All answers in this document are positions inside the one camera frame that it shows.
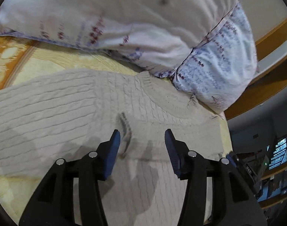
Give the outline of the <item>floral pillow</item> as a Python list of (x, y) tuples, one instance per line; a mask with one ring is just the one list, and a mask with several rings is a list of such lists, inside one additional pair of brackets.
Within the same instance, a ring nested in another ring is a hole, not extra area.
[(218, 33), (194, 48), (178, 67), (172, 83), (219, 114), (242, 95), (256, 68), (252, 29), (241, 3), (237, 3)]
[(104, 52), (173, 71), (220, 29), (237, 0), (4, 0), (0, 36)]

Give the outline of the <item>wooden headboard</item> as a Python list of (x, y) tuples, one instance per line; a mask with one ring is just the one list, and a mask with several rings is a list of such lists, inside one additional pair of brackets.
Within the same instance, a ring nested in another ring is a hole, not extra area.
[(287, 87), (287, 18), (256, 42), (258, 70), (242, 96), (225, 111), (227, 120), (263, 104)]

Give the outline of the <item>left floral pillow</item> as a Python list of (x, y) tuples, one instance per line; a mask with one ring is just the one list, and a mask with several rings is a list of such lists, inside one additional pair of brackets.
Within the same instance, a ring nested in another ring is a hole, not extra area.
[(4, 0), (0, 36), (104, 52), (173, 71), (220, 29), (237, 0)]

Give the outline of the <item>wooden shelf with clutter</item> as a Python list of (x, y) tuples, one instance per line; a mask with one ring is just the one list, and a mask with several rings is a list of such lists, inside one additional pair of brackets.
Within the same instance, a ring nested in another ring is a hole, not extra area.
[(271, 119), (231, 130), (233, 151), (263, 209), (287, 200), (287, 135), (278, 136)]

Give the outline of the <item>right floral pillow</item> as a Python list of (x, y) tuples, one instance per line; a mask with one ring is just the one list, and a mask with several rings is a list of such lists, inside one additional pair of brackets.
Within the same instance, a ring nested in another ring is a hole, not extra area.
[(237, 3), (218, 33), (194, 48), (178, 67), (172, 83), (219, 114), (242, 95), (256, 68), (252, 29), (241, 3)]

